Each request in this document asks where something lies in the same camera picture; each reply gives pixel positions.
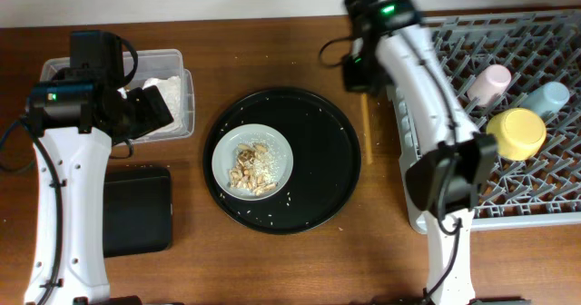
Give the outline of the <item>yellow plastic bowl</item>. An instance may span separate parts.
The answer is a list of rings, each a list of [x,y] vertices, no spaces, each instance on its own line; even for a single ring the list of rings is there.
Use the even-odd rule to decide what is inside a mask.
[[[547,137],[543,120],[525,108],[513,108],[492,117],[486,127],[498,146],[498,154],[511,161],[533,157]]]

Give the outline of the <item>wooden chopstick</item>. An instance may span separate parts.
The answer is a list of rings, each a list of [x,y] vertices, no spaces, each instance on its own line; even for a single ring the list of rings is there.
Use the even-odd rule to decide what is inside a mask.
[[[372,141],[371,141],[371,131],[370,131],[370,120],[369,120],[369,101],[368,95],[363,93],[360,96],[360,106],[362,112],[362,123],[364,129],[364,143],[365,143],[365,153],[366,153],[366,164],[373,164],[372,155]]]

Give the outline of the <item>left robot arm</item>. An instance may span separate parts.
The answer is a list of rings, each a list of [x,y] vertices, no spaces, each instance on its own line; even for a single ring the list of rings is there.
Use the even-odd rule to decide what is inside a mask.
[[[70,35],[70,63],[34,86],[20,119],[34,144],[39,200],[34,267],[26,304],[138,304],[113,298],[103,256],[103,187],[113,146],[172,123],[157,87],[121,94],[135,72],[122,37]]]

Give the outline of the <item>peanut shells and rice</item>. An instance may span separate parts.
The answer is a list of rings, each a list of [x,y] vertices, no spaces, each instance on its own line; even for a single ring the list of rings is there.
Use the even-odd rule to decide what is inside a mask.
[[[274,160],[266,144],[240,143],[236,148],[235,164],[229,170],[229,186],[252,196],[262,196],[277,187],[274,173]]]

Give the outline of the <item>white napkin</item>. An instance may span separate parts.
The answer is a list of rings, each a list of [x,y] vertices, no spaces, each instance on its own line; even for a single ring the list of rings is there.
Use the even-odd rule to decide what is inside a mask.
[[[165,104],[167,105],[172,115],[173,122],[151,133],[148,133],[148,136],[155,134],[176,133],[183,127],[182,79],[178,75],[171,76],[167,79],[152,77],[146,79],[140,85],[142,89],[147,89],[152,86],[156,86],[158,88]]]

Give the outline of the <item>blue plastic cup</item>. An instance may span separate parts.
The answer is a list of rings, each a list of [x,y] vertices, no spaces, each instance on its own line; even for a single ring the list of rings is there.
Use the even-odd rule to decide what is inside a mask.
[[[569,97],[570,93],[564,84],[549,82],[529,93],[521,107],[545,118],[559,112],[568,102]]]

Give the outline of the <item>pink plastic cup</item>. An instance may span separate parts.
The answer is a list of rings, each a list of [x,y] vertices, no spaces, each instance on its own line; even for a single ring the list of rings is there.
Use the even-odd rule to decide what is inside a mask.
[[[468,99],[470,101],[477,100],[477,106],[489,106],[506,91],[511,80],[512,74],[504,65],[492,64],[480,73],[475,82],[468,88]]]

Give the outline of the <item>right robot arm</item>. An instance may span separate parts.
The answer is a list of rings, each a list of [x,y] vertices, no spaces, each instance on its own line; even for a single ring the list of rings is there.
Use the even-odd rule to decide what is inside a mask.
[[[420,157],[404,172],[408,197],[428,236],[424,304],[473,304],[470,232],[497,157],[459,104],[434,51],[429,28],[412,0],[344,0],[350,53],[341,59],[349,92],[375,94],[392,84],[413,121]]]

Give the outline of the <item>grey plate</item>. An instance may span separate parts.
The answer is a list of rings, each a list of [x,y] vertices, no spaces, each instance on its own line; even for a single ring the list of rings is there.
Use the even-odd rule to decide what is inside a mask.
[[[219,194],[240,201],[262,201],[281,191],[293,166],[290,143],[264,124],[244,124],[227,132],[211,151],[211,177]]]

